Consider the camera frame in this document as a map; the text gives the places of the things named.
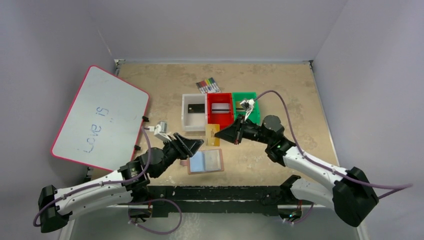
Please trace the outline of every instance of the tabletop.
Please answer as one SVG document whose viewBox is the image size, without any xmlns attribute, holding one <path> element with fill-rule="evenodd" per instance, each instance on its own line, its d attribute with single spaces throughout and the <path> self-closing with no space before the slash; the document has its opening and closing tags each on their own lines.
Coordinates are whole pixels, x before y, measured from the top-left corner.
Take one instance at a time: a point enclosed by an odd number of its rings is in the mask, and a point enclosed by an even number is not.
<svg viewBox="0 0 424 240">
<path fill-rule="evenodd" d="M 125 63 L 118 76 L 150 95 L 144 125 L 167 121 L 168 130 L 187 138 L 205 139 L 205 133 L 184 132 L 181 123 L 182 94 L 198 94 L 196 82 L 214 78 L 223 93 L 279 92 L 287 103 L 294 133 L 300 146 L 308 153 L 338 165 L 330 132 L 323 113 L 313 73 L 308 64 L 141 64 Z M 293 140 L 280 99 L 274 93 L 261 97 L 257 103 L 261 120 L 276 115 L 285 127 L 284 134 Z M 163 143 L 147 133 L 152 147 Z M 139 138 L 144 153 L 146 139 Z M 220 141 L 219 147 L 206 146 L 201 150 L 222 149 L 224 171 L 188 174 L 186 166 L 176 161 L 151 185 L 171 186 L 271 186 L 280 185 L 293 174 L 293 169 L 272 162 L 265 153 L 266 145 L 244 140 L 239 145 Z"/>
</svg>

